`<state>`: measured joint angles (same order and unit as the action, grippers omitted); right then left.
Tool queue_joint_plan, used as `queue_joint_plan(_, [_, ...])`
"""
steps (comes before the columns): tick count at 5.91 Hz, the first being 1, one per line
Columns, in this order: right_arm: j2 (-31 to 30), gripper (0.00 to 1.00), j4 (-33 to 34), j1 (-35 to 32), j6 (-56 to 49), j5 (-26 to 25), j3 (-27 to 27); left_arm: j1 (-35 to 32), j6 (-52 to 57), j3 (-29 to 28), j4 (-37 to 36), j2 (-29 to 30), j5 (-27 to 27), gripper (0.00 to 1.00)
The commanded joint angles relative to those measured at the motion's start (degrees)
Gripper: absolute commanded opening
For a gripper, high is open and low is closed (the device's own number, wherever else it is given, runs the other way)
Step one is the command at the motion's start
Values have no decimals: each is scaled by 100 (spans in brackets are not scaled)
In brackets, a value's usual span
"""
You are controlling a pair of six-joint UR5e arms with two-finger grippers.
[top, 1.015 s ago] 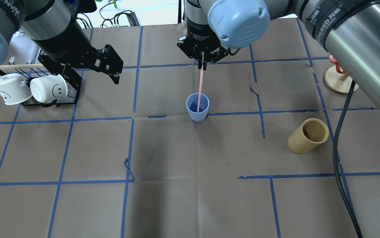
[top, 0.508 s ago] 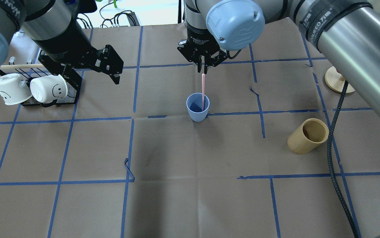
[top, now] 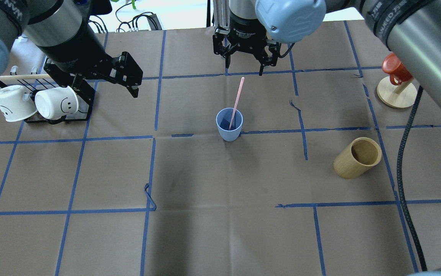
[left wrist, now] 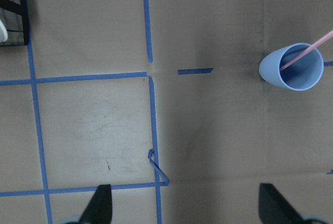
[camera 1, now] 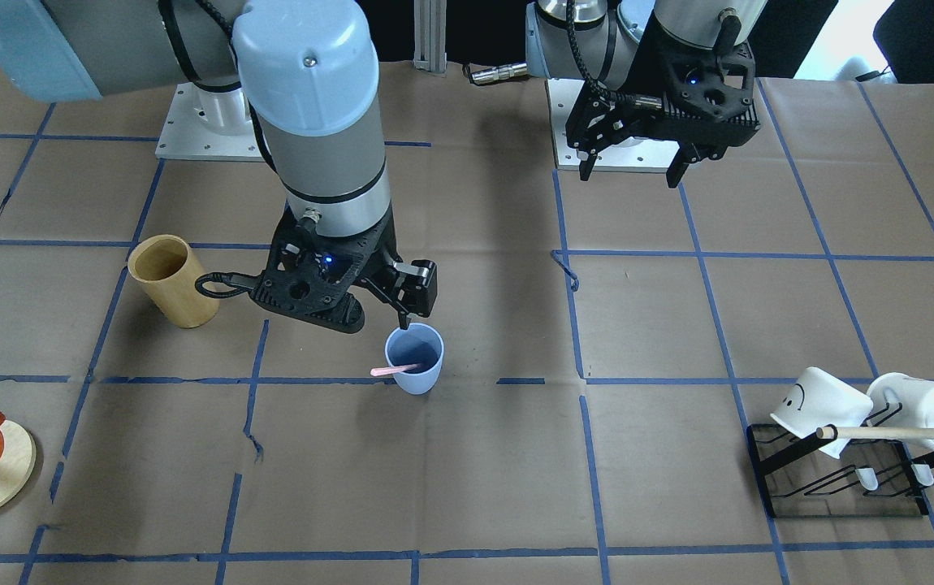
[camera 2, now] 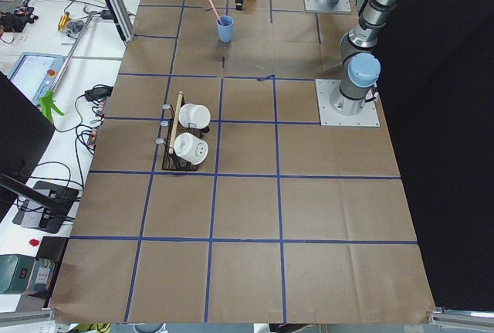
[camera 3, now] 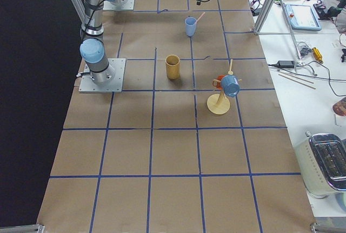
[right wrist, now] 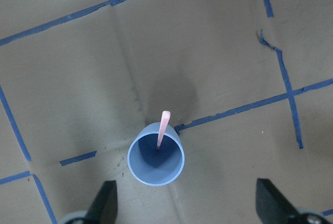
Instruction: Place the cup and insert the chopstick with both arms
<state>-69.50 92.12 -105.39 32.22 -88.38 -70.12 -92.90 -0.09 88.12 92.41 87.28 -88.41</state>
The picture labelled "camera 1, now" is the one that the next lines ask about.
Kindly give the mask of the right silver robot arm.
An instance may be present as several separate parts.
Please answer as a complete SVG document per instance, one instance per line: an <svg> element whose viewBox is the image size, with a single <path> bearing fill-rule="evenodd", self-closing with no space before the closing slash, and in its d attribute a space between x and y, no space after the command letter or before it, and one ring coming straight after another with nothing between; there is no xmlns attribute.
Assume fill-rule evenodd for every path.
<svg viewBox="0 0 934 585"><path fill-rule="evenodd" d="M438 295L430 260L396 248L379 62L353 1L0 1L0 67L44 103L187 81L204 118L248 128L288 203L262 273L204 271L186 244L138 245L131 277L172 323L210 321L226 297L353 334L365 323L352 286L401 328Z"/></svg>

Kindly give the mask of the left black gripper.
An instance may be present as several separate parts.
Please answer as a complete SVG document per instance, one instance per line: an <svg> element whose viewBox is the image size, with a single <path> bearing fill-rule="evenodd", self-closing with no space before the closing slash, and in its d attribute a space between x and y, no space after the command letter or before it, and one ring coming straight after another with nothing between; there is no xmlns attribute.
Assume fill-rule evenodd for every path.
<svg viewBox="0 0 934 585"><path fill-rule="evenodd" d="M595 163L670 163L665 170L669 189L678 188L691 164L698 163L698 147L657 138L644 127L657 110L622 105L601 96L584 80L567 80L566 155L578 163L580 181L589 181Z"/></svg>

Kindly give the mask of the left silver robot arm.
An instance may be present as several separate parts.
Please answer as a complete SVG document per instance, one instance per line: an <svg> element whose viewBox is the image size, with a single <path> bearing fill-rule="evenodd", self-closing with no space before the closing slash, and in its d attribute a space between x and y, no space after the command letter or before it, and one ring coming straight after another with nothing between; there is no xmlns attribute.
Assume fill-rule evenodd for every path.
<svg viewBox="0 0 934 585"><path fill-rule="evenodd" d="M674 143L665 171L742 147L761 125L748 41L763 1L534 1L525 10L529 74L577 79L564 143L587 180L598 156L630 138Z"/></svg>

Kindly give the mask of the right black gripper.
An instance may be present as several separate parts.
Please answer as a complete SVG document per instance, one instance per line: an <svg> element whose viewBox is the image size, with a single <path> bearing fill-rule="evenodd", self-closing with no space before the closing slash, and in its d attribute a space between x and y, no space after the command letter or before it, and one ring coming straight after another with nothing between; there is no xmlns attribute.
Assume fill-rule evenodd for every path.
<svg viewBox="0 0 934 585"><path fill-rule="evenodd" d="M396 310L401 329L408 328L412 315L429 318L439 289L436 262L399 262L394 228L371 228L347 237L345 248L352 255L352 284Z"/></svg>

